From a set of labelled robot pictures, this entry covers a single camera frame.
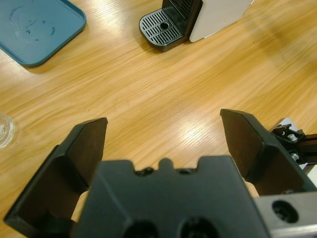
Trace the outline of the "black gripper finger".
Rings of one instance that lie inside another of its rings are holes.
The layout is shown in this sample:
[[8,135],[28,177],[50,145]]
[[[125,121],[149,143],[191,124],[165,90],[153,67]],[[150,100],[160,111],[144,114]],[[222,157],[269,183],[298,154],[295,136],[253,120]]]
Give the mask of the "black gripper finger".
[[27,183],[4,222],[28,238],[69,238],[72,214],[102,160],[106,118],[75,125]]
[[228,150],[259,195],[313,192],[317,187],[300,165],[316,165],[317,136],[290,124],[266,130],[252,114],[221,109]]

